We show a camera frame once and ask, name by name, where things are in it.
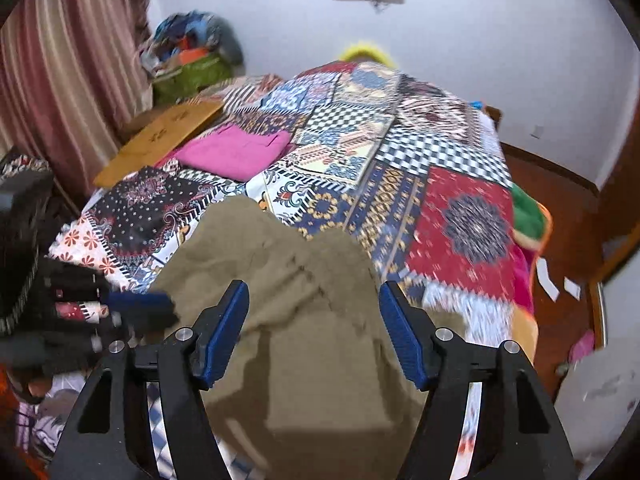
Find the pink striped curtain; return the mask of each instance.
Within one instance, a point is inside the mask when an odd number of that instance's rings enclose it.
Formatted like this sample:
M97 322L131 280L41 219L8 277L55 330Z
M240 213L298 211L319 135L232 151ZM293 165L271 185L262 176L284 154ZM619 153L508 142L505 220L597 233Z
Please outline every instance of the pink striped curtain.
M46 158L82 205L119 148L114 132L150 107L137 46L148 0L21 0L0 29L0 148Z

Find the metal screw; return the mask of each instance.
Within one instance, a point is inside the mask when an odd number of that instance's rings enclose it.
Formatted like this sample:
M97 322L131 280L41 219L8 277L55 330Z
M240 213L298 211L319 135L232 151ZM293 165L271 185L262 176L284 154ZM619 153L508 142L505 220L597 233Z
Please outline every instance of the metal screw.
M441 341L451 341L453 339L453 332L448 328L439 328L436 330L436 337Z
M520 345L509 339L504 342L504 349L510 354L517 354L520 351Z
M175 338L178 341L187 341L187 339L191 339L191 336L193 336L191 328L184 327L175 331Z
M109 352L112 354L117 354L118 352L122 352L124 350L124 341L118 339L117 341L113 341L109 345Z

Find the pink folded cloth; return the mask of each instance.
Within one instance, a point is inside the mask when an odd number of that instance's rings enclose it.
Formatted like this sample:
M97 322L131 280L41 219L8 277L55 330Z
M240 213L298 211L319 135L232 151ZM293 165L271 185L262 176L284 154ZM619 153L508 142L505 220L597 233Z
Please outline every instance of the pink folded cloth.
M193 168L246 182L277 160L290 140L289 132L252 135L230 124L188 142L175 158Z
M533 297L529 290L529 264L518 244L511 244L511 261L513 262L513 301L532 316L535 314Z

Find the paper scrap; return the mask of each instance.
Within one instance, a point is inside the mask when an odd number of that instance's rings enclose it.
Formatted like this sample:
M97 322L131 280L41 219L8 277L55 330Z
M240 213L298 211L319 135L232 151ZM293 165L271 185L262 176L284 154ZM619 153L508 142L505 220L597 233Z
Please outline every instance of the paper scrap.
M540 282L540 285L543 289L545 289L545 292L548 294L551 300L557 300L560 291L549 277L549 270L546 266L546 260L544 258L538 258L536 262L536 273L538 275L538 281Z
M564 277L564 290L580 301L580 285L572 282L568 277Z

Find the red patterned patch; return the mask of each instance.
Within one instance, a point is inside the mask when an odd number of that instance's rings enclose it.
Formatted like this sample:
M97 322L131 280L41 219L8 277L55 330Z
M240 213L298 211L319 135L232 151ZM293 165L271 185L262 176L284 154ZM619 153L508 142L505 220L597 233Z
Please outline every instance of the red patterned patch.
M406 264L428 278L512 301L512 225L507 189L431 168Z
M332 61L326 65L318 66L310 70L305 70L299 73L296 77L302 77L303 75L317 74L318 72L353 72L353 69L357 67L356 62L352 61Z
M84 314L77 303L57 301L56 312L64 319L77 319L84 321Z

